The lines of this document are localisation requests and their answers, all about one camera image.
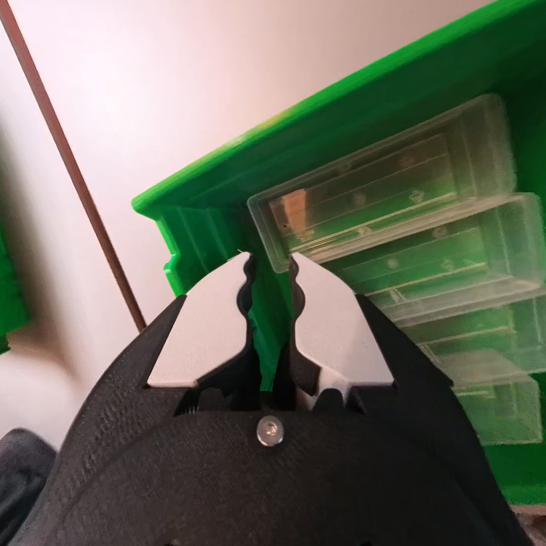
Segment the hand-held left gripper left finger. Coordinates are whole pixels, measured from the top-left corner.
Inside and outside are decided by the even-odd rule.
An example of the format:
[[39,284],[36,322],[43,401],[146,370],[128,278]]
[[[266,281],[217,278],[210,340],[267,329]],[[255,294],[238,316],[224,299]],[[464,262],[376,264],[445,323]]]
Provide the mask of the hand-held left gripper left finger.
[[249,319],[254,277],[252,254],[240,252],[187,292],[147,379],[149,387],[260,389]]

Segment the green plastic bin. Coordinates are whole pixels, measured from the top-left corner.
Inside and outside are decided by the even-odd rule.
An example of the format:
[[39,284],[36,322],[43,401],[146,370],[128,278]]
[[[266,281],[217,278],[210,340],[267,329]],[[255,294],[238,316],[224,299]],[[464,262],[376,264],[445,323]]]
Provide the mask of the green plastic bin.
[[26,327],[31,320],[16,250],[1,220],[1,355],[11,349],[8,336]]
[[[176,296],[239,251],[253,253],[249,317],[270,390],[294,312],[288,270],[273,270],[249,197],[489,93],[506,107],[516,175],[501,203],[539,196],[545,237],[545,1],[497,1],[468,14],[195,161],[132,206],[166,242]],[[543,441],[485,451],[510,503],[545,504],[545,350],[503,356],[538,382]]]

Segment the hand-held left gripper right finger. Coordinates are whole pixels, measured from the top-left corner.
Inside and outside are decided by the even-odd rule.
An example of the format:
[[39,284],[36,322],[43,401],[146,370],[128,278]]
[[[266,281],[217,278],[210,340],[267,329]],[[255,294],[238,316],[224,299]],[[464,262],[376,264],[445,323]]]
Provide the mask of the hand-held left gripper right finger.
[[362,311],[343,280],[306,256],[290,258],[294,320],[289,369],[304,400],[335,389],[390,388],[394,377]]

